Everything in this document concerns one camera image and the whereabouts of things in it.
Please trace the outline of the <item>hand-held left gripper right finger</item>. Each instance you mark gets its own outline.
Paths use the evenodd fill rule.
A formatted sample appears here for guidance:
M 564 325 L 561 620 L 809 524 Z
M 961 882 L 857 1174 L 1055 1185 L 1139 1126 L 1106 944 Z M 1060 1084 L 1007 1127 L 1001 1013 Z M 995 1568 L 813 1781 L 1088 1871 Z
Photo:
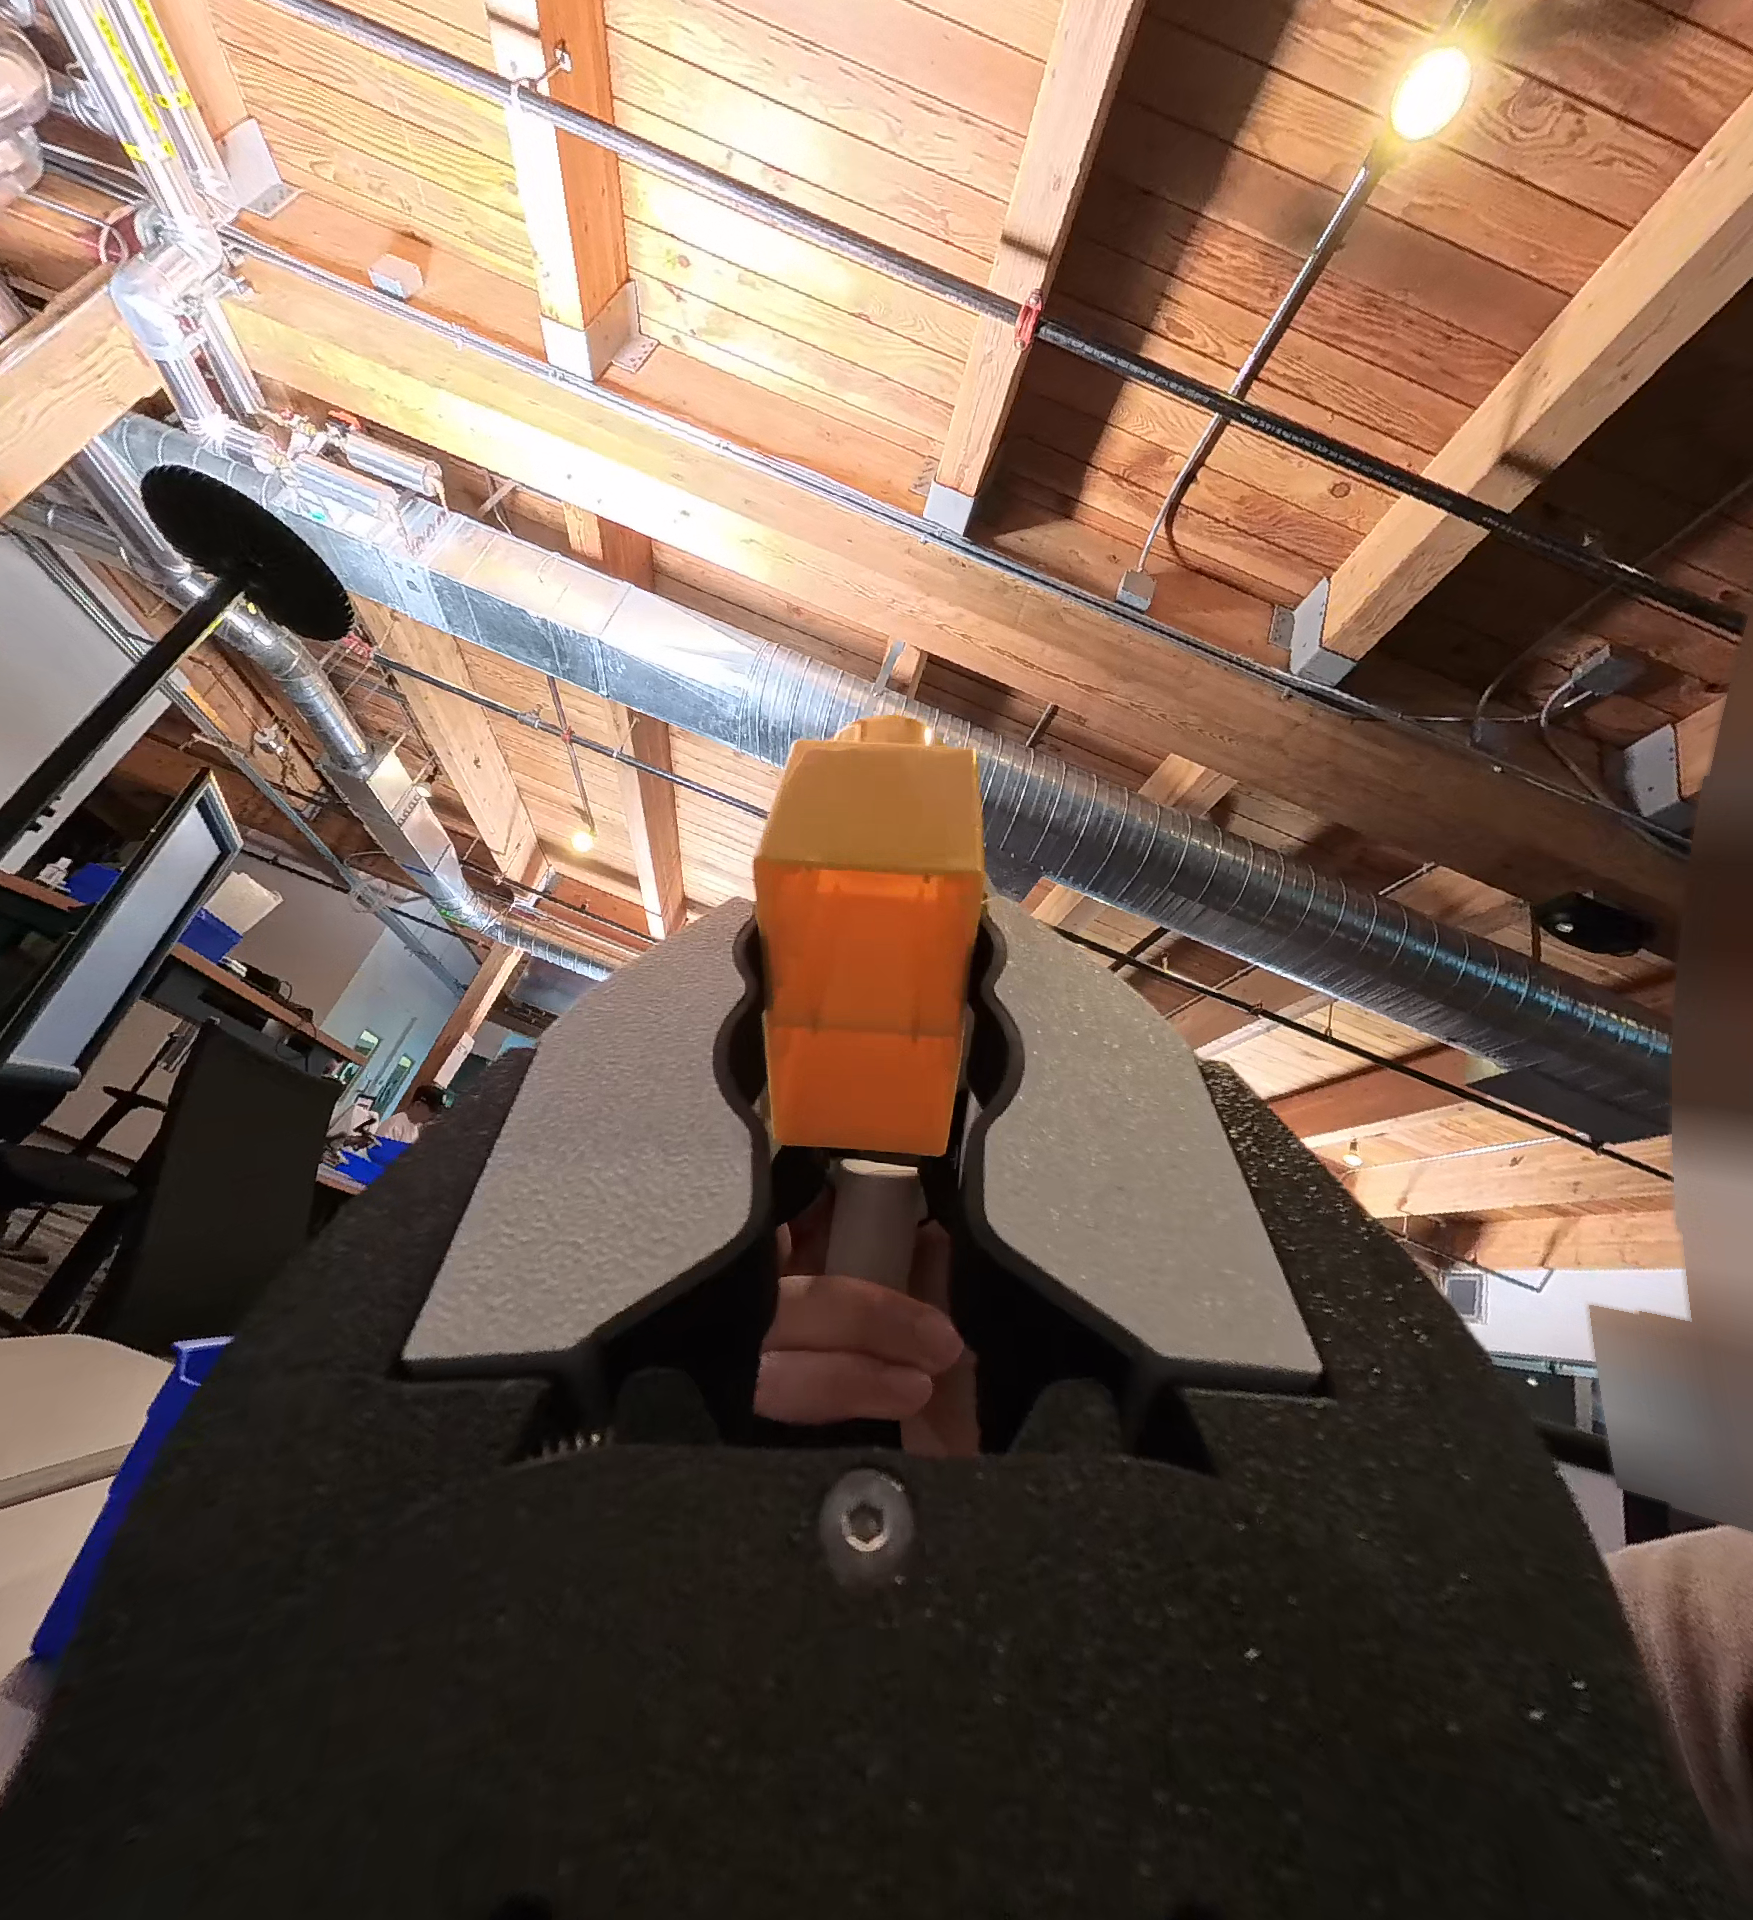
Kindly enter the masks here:
M 1127 1443 L 1180 1390 L 1310 1399 L 1323 1366 L 1195 1052 L 1123 982 L 988 900 L 946 1152 L 952 1313 L 981 1440 L 1088 1379 Z

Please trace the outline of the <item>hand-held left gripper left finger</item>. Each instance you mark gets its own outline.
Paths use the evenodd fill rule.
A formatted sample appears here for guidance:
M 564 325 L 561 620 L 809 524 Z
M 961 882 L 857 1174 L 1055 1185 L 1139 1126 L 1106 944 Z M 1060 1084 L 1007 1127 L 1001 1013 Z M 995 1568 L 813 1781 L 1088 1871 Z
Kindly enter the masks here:
M 557 1020 L 407 1336 L 417 1379 L 546 1379 L 579 1427 L 679 1373 L 751 1425 L 774 1313 L 761 941 L 729 900 Z

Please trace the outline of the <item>yellow two-stud block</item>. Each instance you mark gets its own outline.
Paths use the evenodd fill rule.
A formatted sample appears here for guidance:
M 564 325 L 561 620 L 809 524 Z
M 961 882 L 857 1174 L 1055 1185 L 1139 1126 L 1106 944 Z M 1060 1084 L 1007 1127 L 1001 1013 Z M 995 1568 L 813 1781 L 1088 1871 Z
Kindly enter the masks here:
M 797 741 L 753 887 L 774 1138 L 942 1154 L 985 917 L 977 753 L 900 712 Z

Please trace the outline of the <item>blue plastic bin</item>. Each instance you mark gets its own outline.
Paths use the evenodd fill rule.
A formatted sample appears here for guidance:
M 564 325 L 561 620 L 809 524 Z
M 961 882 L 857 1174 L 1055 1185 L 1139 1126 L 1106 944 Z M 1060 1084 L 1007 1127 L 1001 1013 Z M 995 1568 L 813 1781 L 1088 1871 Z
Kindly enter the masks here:
M 152 1397 L 143 1427 L 113 1475 L 109 1494 L 94 1525 L 77 1550 L 72 1567 L 65 1576 L 50 1608 L 39 1622 L 28 1647 L 28 1660 L 34 1665 L 53 1665 L 67 1654 L 131 1503 L 139 1494 L 143 1480 L 149 1476 L 176 1425 L 187 1411 L 195 1391 L 208 1379 L 217 1357 L 231 1344 L 232 1339 L 229 1336 L 209 1336 L 179 1339 L 174 1346 L 169 1375 Z

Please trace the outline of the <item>person's right hand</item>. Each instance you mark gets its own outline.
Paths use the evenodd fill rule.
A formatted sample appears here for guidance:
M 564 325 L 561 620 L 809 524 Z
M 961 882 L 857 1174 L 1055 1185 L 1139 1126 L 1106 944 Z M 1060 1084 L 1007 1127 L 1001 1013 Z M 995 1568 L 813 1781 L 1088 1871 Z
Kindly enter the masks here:
M 823 1269 L 830 1224 L 817 1201 L 779 1230 L 757 1414 L 789 1427 L 898 1423 L 905 1453 L 981 1453 L 977 1359 L 949 1310 L 949 1234 L 918 1227 L 910 1279 L 886 1287 Z

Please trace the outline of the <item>black high-back office chair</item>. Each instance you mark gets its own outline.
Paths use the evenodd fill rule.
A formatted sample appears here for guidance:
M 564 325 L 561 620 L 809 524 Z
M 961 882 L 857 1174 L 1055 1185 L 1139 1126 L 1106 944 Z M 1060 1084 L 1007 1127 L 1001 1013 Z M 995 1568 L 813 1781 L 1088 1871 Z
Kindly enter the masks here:
M 56 1271 L 60 1329 L 152 1356 L 236 1333 L 309 1239 L 336 1090 L 205 1027 L 133 1169 L 137 1195 L 98 1216 Z

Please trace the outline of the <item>framed grey screen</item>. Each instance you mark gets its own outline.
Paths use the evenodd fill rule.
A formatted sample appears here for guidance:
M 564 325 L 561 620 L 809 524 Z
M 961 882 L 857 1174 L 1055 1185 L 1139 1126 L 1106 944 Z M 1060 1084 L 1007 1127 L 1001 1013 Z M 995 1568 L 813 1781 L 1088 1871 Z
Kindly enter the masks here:
M 0 1087 L 70 1090 L 232 871 L 235 813 L 203 773 L 88 905 L 42 981 L 0 1031 Z

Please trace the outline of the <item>black floor lamp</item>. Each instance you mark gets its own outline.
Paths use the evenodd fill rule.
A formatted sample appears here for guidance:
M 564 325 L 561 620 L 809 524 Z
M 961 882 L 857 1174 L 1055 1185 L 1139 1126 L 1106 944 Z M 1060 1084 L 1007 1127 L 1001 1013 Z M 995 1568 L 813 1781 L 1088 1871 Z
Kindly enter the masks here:
M 133 712 L 192 656 L 238 602 L 316 643 L 346 637 L 353 605 L 312 547 L 248 495 L 193 467 L 149 467 L 142 502 L 149 521 L 212 583 L 179 614 L 70 731 L 0 805 L 0 855 L 44 815 Z

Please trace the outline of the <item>metal sprinkler pipe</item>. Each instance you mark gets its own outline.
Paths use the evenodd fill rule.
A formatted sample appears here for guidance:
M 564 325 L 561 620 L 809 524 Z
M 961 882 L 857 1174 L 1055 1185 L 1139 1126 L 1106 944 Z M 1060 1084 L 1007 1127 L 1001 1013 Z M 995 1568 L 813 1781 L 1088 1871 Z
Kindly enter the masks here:
M 1310 455 L 1328 467 L 1359 477 L 1370 486 L 1432 508 L 1441 522 L 1457 522 L 1484 537 L 1508 541 L 1525 552 L 1595 583 L 1600 588 L 1677 614 L 1679 618 L 1724 635 L 1741 635 L 1747 629 L 1747 618 L 1743 614 L 1731 611 L 1699 590 L 1663 581 L 1640 567 L 1613 561 L 1595 548 L 1562 541 L 1519 519 L 1510 508 L 1491 507 L 1471 493 L 1435 482 L 1410 467 L 1391 463 L 1335 435 L 1276 414 L 1249 398 L 1226 394 L 1222 388 L 1173 370 L 1149 357 L 1113 346 L 1068 321 L 1049 317 L 1040 301 L 1014 303 L 1003 295 L 995 295 L 924 259 L 889 247 L 853 228 L 843 228 L 763 187 L 732 179 L 721 170 L 676 153 L 636 130 L 626 130 L 582 108 L 544 99 L 527 81 L 507 81 L 501 74 L 437 51 L 423 41 L 342 4 L 282 1 L 280 9 L 381 59 L 421 73 L 452 91 L 471 94 L 496 108 L 521 108 L 528 119 L 607 152 L 642 173 L 676 182 L 711 201 L 744 213 L 768 228 L 786 231 L 826 253 L 835 253 L 861 268 L 911 286 L 922 295 L 957 304 L 979 319 L 1003 323 L 1013 331 L 1021 349 L 1043 345 L 1068 353 L 1099 370 L 1127 379 L 1130 384 L 1146 386 L 1151 391 L 1195 405 L 1214 419 L 1225 419 L 1262 439 Z

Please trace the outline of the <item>white insulated ceiling pipes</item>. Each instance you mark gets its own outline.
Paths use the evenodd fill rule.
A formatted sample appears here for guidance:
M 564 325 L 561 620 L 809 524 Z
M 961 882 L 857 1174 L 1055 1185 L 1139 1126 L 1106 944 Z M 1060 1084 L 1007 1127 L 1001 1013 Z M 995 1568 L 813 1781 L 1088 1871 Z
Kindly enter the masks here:
M 149 4 L 0 4 L 0 210 L 36 185 L 50 113 L 115 137 L 143 189 L 142 246 L 102 260 L 108 295 L 182 428 L 273 460 L 265 394 L 224 312 L 235 185 Z

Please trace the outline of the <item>round ceiling lamp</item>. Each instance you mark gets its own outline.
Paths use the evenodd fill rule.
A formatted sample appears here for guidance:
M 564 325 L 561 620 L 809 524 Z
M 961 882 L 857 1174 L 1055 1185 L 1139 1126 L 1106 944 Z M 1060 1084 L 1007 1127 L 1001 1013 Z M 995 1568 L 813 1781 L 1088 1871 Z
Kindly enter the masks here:
M 1473 61 L 1462 43 L 1439 41 L 1399 76 L 1389 108 L 1391 140 L 1419 145 L 1435 140 L 1465 108 L 1473 88 Z

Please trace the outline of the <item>silver ceiling air duct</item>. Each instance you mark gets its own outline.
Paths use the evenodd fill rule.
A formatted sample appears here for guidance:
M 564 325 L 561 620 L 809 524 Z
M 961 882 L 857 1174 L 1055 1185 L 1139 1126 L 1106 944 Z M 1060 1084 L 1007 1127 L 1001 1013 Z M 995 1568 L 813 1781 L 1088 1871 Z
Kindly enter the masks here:
M 355 508 L 305 511 L 288 482 L 137 414 L 88 451 L 135 477 L 174 466 L 224 482 L 310 541 L 353 596 L 771 766 L 865 716 L 927 722 L 979 757 L 996 883 L 1060 882 L 1501 1069 L 1536 1070 L 1628 1114 L 1640 1138 L 1670 1127 L 1668 1032 L 1523 952 L 430 502 L 402 507 L 389 532 Z

